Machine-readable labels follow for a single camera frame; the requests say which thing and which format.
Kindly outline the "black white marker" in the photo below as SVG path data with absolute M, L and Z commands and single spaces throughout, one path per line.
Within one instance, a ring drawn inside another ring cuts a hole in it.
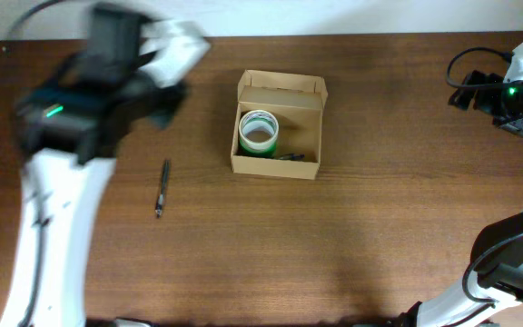
M 305 154 L 284 154 L 278 156 L 277 160 L 282 161 L 302 161 L 305 158 Z

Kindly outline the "cardboard box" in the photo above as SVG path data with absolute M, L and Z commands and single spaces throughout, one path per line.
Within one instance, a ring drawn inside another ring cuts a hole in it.
M 321 164 L 328 99 L 320 76 L 246 70 L 237 86 L 231 163 L 235 173 L 313 180 Z M 302 161 L 277 160 L 305 154 Z

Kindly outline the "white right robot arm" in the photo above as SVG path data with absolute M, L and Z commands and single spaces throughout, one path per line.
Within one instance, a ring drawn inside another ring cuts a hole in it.
M 523 137 L 523 42 L 497 55 L 505 75 L 473 71 L 457 83 L 449 105 L 488 114 L 498 129 Z M 444 293 L 416 302 L 392 326 L 489 326 L 490 317 L 523 304 L 523 210 L 486 226 L 476 238 L 462 277 Z

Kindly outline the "black pen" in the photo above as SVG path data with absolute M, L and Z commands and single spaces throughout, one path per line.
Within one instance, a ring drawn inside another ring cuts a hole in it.
M 164 203 L 165 203 L 166 187 L 167 187 L 167 183 L 168 183 L 170 168 L 171 168 L 171 161 L 169 159 L 166 159 L 163 163 L 161 184 L 160 184 L 159 194 L 158 194 L 155 208 L 154 208 L 157 219 L 160 219 L 163 215 L 163 207 L 164 207 Z

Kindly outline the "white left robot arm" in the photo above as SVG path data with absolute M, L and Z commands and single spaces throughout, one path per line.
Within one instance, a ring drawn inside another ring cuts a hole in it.
M 89 324 L 86 268 L 119 144 L 138 120 L 173 120 L 210 47 L 193 24 L 139 6 L 99 2 L 89 15 L 83 49 L 13 109 L 22 199 L 3 326 Z

